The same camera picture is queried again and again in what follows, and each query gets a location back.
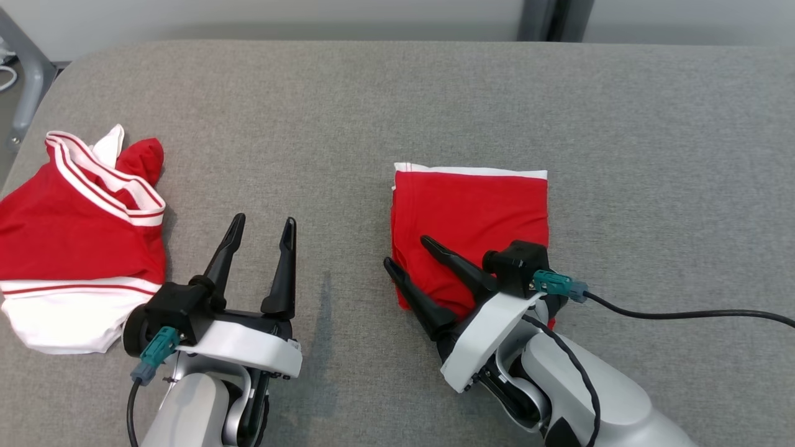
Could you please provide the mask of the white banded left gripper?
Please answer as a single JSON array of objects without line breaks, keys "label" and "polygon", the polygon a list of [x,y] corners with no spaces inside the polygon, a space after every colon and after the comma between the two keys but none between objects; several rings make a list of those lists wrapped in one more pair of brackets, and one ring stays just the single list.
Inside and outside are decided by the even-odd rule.
[{"label": "white banded left gripper", "polygon": [[[244,213],[233,217],[205,269],[204,277],[212,283],[210,306],[227,305],[224,292],[245,225]],[[289,216],[280,238],[280,258],[270,294],[260,306],[264,316],[224,312],[209,324],[196,343],[181,342],[176,350],[290,378],[300,376],[302,349],[290,321],[296,311],[296,232],[296,220]]]}]

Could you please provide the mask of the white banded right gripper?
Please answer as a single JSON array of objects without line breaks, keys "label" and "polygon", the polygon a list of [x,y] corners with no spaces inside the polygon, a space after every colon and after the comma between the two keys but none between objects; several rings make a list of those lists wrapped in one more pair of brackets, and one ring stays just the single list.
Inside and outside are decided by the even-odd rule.
[{"label": "white banded right gripper", "polygon": [[[545,293],[533,292],[531,297],[521,298],[499,292],[497,279],[465,257],[428,235],[423,235],[420,242],[434,260],[447,267],[466,286],[475,305],[485,302],[440,368],[446,383],[457,393],[462,393],[471,384],[472,376],[488,362],[526,311],[545,297]],[[383,265],[429,339],[439,341],[455,326],[457,314],[435,303],[392,258],[386,257]]]}]

